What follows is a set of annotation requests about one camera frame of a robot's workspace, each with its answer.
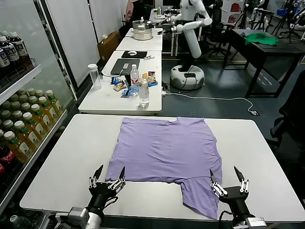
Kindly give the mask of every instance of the clear cup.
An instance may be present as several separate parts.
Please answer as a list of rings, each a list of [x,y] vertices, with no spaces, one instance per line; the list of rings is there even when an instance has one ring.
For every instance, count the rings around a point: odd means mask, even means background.
[[[95,90],[99,90],[102,88],[102,84],[101,84],[101,79],[100,79],[100,75],[99,72],[97,70],[97,65],[92,63],[88,65],[88,69],[90,71],[90,77],[93,83],[93,88]]]

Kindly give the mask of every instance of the cardboard box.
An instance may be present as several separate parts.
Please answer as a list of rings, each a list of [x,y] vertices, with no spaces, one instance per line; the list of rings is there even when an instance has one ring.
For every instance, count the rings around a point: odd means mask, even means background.
[[[111,57],[112,53],[119,46],[119,39],[120,39],[120,33],[113,32],[106,39],[104,39],[97,45],[97,48],[98,48],[99,54],[100,54],[100,58],[101,58],[101,62],[103,64],[107,63],[107,61]]]

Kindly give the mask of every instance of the white table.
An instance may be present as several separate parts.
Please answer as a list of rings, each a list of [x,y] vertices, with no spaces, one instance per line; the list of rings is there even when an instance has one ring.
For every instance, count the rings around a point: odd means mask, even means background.
[[[140,41],[133,38],[133,28],[131,28],[116,50],[162,51],[163,35],[157,34],[162,28],[153,28],[152,31],[152,39]]]
[[[125,51],[115,51],[103,69],[104,74],[110,74],[118,58],[121,58]],[[154,56],[154,59],[144,61],[140,59],[139,73],[148,71],[156,72],[158,85],[149,88],[150,104],[146,108],[139,107],[139,96],[121,98],[123,90],[115,91],[114,85],[110,85],[111,78],[102,79],[102,88],[87,93],[83,102],[79,106],[79,111],[89,114],[104,115],[153,115],[162,110],[162,54],[160,51],[149,51],[147,55]]]
[[[124,116],[75,115],[20,202],[25,209],[68,212],[86,207],[88,177],[104,164],[117,144]],[[173,117],[145,117],[175,120]],[[305,211],[254,121],[206,119],[217,138],[223,162],[223,187],[239,185],[233,166],[250,179],[249,210],[267,222],[302,222]],[[161,182],[127,182],[119,200],[106,208],[112,216],[207,221],[182,204],[180,186]],[[218,215],[229,210],[219,204]],[[224,215],[231,220],[232,216]]]

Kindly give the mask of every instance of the computer mouse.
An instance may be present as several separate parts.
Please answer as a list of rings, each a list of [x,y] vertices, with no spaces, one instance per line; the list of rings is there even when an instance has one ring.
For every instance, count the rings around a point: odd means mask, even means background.
[[[128,54],[129,54],[130,56],[135,56],[135,55],[137,54],[137,52],[136,52],[136,51],[129,51]]]

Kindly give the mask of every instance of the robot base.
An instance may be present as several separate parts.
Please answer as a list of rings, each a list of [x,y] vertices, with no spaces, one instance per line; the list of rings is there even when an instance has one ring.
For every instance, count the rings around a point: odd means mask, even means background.
[[[189,72],[180,72],[182,65],[172,68],[171,85],[182,90],[195,90],[204,84],[204,72],[201,68],[192,65]]]

